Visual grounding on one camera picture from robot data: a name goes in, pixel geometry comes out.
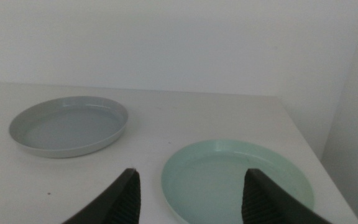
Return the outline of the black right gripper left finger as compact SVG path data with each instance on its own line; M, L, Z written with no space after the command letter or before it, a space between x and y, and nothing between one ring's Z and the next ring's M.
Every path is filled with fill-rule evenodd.
M138 224L140 210L140 175L128 168L64 224Z

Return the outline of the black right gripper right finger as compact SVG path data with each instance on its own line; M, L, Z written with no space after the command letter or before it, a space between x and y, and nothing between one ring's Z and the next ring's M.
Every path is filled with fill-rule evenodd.
M241 215L245 224L330 224L259 169L244 177Z

